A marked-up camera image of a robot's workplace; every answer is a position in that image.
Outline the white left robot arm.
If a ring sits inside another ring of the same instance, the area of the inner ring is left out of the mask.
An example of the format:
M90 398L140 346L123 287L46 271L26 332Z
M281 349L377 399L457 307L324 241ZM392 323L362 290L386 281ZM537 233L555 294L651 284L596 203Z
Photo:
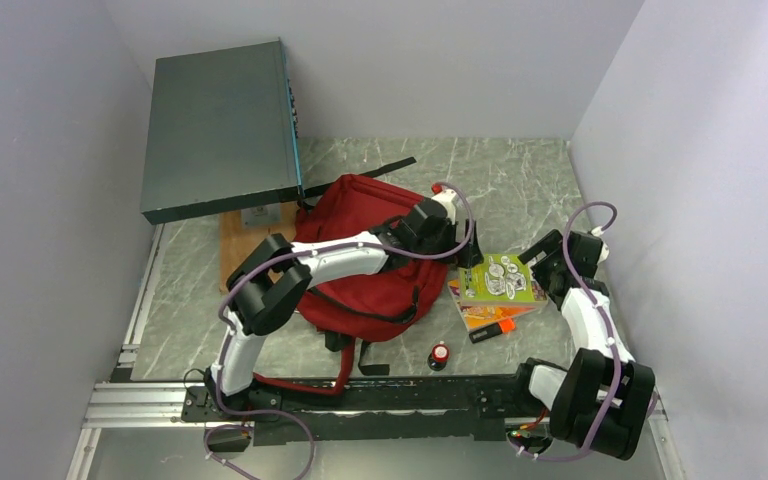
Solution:
M220 305L227 330L210 367L208 407L224 420L245 411L266 337L288 322L306 292L353 276L379 279L409 260L455 261L461 251L473 250L475 229L468 200L446 185L405 217L351 237L317 243L289 243L281 235L264 240L241 264Z

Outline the green comic book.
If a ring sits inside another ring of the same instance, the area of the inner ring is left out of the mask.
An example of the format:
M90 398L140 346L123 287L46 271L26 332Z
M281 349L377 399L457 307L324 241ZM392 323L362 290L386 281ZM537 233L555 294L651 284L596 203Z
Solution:
M465 306L540 308L548 302L531 264L514 254L485 254L482 263L458 273Z

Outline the orange comic book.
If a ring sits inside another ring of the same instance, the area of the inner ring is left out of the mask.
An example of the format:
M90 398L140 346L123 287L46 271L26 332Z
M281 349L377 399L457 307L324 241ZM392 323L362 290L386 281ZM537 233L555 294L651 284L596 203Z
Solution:
M517 318L537 310L536 307L531 306L464 306L461 302L457 279L448 282L448 290L469 333L508 318L516 322Z

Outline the red backpack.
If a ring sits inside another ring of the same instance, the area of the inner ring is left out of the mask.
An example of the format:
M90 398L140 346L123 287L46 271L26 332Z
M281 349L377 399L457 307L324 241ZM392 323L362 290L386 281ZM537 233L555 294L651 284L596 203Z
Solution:
M421 216L422 196L381 181L381 176L415 163L409 157L360 174L344 174L307 191L315 205L300 203L295 238L302 243L338 240L362 232L381 233L399 249L424 255L455 246L454 226ZM401 335L423 317L440 295L448 267L429 258L396 256L381 273L323 282L301 298L299 312L341 355L332 387L311 387L256 374L266 385L318 395L339 395L353 370L355 343L383 342Z

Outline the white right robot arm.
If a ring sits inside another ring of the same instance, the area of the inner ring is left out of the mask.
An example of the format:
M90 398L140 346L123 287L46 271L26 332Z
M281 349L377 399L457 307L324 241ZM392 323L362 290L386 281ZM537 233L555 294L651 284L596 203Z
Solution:
M628 460L647 419L655 374L635 361L610 315L608 287L596 277L607 254L596 236L552 230L519 255L566 321L576 353L568 368L528 359L510 392L524 415L547 410L552 438Z

